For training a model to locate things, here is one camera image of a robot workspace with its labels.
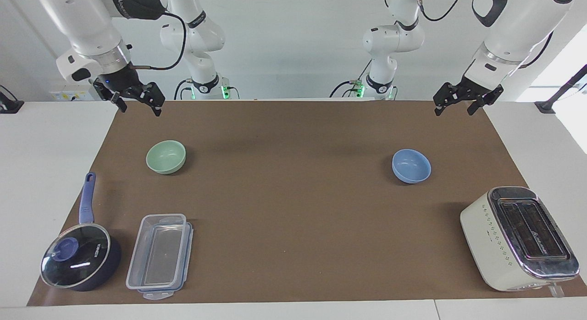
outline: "saucepan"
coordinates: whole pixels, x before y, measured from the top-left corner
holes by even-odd
[[[120,244],[94,224],[92,199],[96,174],[86,175],[79,206],[79,225],[61,233],[44,254],[41,278],[50,287],[89,291],[107,281],[120,263]]]

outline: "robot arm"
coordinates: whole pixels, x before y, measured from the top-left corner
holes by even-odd
[[[361,81],[365,95],[385,99],[392,89],[398,63],[392,54],[411,52],[424,44],[424,30],[418,24],[418,0],[390,0],[393,25],[377,26],[363,36],[363,48],[373,58],[371,71]]]
[[[198,99],[224,98],[223,84],[228,82],[216,72],[214,61],[206,53],[224,47],[222,28],[207,17],[199,0],[169,0],[168,10],[181,17],[188,27],[183,61],[191,74],[189,82],[194,94]],[[180,53],[183,44],[183,28],[179,23],[164,25],[160,33],[163,45],[176,53]]]
[[[445,83],[434,95],[436,115],[464,100],[474,101],[469,115],[483,105],[495,103],[504,90],[501,82],[515,73],[558,26],[572,3],[573,0],[493,0],[484,17],[473,8],[477,19],[489,28],[489,35],[473,55],[461,82],[455,86]]]
[[[167,0],[40,0],[65,34],[72,48],[57,59],[57,67],[68,82],[96,78],[94,85],[103,98],[126,105],[120,97],[136,99],[161,114],[165,101],[155,83],[142,84],[130,61],[130,46],[111,23],[112,17],[158,19]]]

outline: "blue bowl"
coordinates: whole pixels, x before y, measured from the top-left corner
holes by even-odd
[[[393,173],[407,184],[417,184],[428,179],[432,173],[430,161],[419,151],[402,149],[392,159]]]

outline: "white wall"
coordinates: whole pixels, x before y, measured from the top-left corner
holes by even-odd
[[[38,63],[40,79],[59,78],[51,53],[63,53],[69,47],[67,40],[37,0],[14,1],[40,34],[37,42],[48,45],[43,51],[27,52]],[[356,78],[369,60],[361,48],[363,33],[374,26],[391,23],[383,0],[201,1],[208,16],[227,35],[225,48],[212,53],[216,67],[239,88],[243,98],[249,99],[328,96],[339,82]],[[437,17],[453,1],[424,0],[424,3],[428,15]],[[576,0],[543,58],[505,83],[503,100],[515,100],[587,23],[586,6],[587,0]],[[6,11],[0,11],[0,15],[5,14]],[[160,26],[168,21],[169,17],[159,21],[115,19],[114,24],[126,42],[134,45],[135,64],[163,66],[174,62],[175,55],[159,41]],[[423,48],[396,55],[398,99],[431,99],[443,82],[457,83],[486,34],[486,28],[471,12],[471,0],[461,0],[443,21],[432,23],[421,18],[421,23],[426,30]],[[23,37],[30,36],[2,38],[0,43],[7,49],[22,52],[14,48],[21,45]],[[143,82],[160,84],[168,97],[177,83],[188,77],[183,65],[169,72],[140,74]]]
[[[50,100],[49,84],[59,77],[48,47],[12,0],[0,0],[0,83],[20,100]]]

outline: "green led light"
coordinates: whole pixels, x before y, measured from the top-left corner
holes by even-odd
[[[222,86],[222,93],[224,94],[224,100],[230,97],[230,92],[226,86]]]
[[[361,85],[361,88],[357,91],[357,97],[363,97],[363,94],[365,94],[365,86]]]
[[[396,86],[392,86],[392,90],[389,92],[388,99],[392,100],[392,99],[395,99],[397,96],[398,96],[398,88]]]

